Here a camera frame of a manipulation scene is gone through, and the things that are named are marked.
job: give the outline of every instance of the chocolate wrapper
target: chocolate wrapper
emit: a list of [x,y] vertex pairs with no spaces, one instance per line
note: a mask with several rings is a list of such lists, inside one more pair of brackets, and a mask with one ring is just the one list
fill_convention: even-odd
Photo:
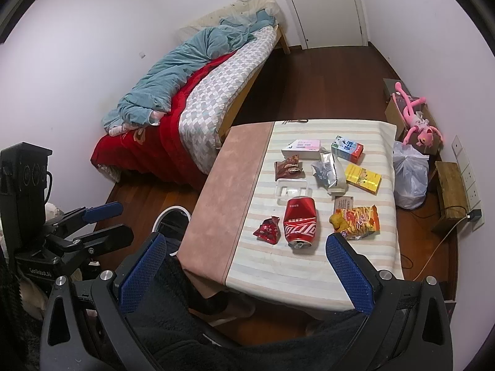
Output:
[[279,178],[297,178],[300,174],[298,155],[291,156],[283,162],[275,162],[275,181]]
[[279,221],[280,218],[277,218],[276,216],[272,216],[270,219],[265,219],[253,235],[263,241],[266,241],[267,243],[277,244],[280,238],[280,230],[278,227]]

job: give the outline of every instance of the red blanket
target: red blanket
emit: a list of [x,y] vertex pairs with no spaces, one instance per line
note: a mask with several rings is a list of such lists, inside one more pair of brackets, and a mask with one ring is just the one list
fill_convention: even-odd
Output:
[[203,174],[182,145],[179,120],[186,107],[186,99],[194,87],[215,67],[235,52],[210,61],[196,71],[172,98],[170,113],[159,126],[148,126],[119,136],[105,135],[96,145],[91,163],[117,166],[122,169],[153,173],[163,181],[189,184],[201,191],[206,174]]

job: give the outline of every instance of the card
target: card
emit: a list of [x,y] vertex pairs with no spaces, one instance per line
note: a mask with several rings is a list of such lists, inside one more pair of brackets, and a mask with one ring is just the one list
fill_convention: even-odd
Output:
[[354,197],[335,197],[334,213],[337,209],[354,208]]

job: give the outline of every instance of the black pants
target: black pants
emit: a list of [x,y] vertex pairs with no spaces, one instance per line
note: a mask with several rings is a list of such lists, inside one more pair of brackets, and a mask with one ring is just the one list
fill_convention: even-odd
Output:
[[335,313],[315,335],[236,349],[211,344],[187,310],[212,314],[227,305],[225,294],[204,299],[175,257],[162,264],[138,309],[127,319],[165,370],[326,370],[340,358],[364,321],[356,311]]

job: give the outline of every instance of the yellow box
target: yellow box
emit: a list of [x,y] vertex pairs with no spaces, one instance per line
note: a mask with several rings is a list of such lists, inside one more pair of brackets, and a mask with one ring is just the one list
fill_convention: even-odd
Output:
[[353,186],[376,194],[382,176],[351,163],[346,168],[346,180]]

